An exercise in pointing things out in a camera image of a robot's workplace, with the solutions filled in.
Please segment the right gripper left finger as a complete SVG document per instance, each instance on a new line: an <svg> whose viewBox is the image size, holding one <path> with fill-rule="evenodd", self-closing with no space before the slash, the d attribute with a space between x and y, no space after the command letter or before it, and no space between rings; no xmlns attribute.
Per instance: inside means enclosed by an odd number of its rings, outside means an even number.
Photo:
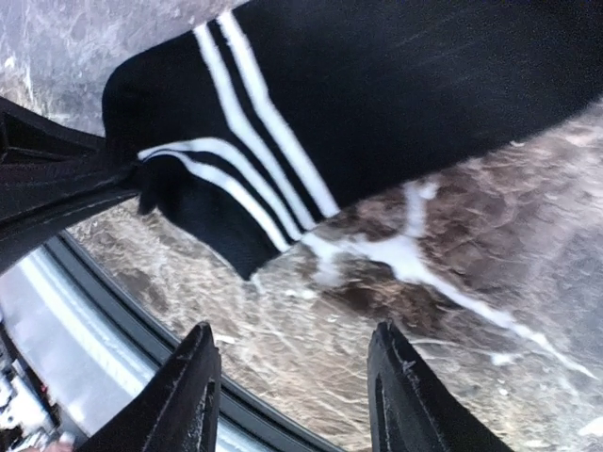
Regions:
<svg viewBox="0 0 603 452"><path fill-rule="evenodd" d="M211 327L197 324L142 392L79 449L89 452L214 451L221 357Z"/></svg>

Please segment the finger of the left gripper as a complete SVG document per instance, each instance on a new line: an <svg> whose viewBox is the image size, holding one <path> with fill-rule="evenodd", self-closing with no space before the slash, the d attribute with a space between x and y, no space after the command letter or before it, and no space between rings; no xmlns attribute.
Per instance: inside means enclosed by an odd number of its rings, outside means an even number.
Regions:
<svg viewBox="0 0 603 452"><path fill-rule="evenodd" d="M106 140L1 100L1 271L136 194L136 160Z"/></svg>

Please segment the black sock white stripes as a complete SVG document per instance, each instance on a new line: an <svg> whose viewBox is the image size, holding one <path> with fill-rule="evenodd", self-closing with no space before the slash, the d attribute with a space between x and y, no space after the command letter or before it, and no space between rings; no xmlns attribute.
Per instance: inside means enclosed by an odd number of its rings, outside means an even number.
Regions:
<svg viewBox="0 0 603 452"><path fill-rule="evenodd" d="M109 77L109 149L242 278L371 195L602 93L598 1L251 1Z"/></svg>

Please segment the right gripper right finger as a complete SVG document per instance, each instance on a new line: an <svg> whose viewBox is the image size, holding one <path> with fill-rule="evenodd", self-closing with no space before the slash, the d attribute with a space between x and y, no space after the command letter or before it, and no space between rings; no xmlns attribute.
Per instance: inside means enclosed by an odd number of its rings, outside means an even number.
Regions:
<svg viewBox="0 0 603 452"><path fill-rule="evenodd" d="M372 333L367 388L374 451L510 449L448 391L391 320Z"/></svg>

